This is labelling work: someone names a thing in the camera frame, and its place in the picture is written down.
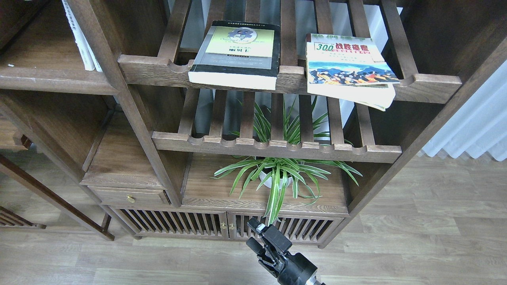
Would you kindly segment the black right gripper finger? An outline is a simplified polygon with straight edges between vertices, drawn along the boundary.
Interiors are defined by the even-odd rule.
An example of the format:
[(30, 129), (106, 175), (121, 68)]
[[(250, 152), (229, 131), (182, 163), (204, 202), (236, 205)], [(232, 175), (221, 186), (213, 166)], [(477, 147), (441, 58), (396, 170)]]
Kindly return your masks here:
[(293, 245), (284, 234), (279, 231), (274, 225), (266, 226), (259, 222), (256, 218), (251, 218), (248, 222), (248, 227), (257, 233), (264, 245), (270, 243), (274, 249), (280, 254), (281, 261), (285, 254), (288, 254), (288, 249)]
[(280, 275), (281, 259), (280, 254), (273, 245), (267, 243), (261, 245), (255, 238), (250, 237), (246, 241), (247, 246), (257, 255), (259, 263), (273, 276)]

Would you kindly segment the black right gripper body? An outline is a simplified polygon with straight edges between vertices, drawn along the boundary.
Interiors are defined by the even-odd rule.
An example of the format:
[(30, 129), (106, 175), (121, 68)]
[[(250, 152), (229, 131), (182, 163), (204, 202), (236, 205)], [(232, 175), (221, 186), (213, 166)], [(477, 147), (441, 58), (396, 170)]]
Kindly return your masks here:
[(316, 272), (318, 267), (301, 253), (288, 253), (282, 260), (284, 267), (280, 270), (277, 281), (281, 285), (318, 285)]

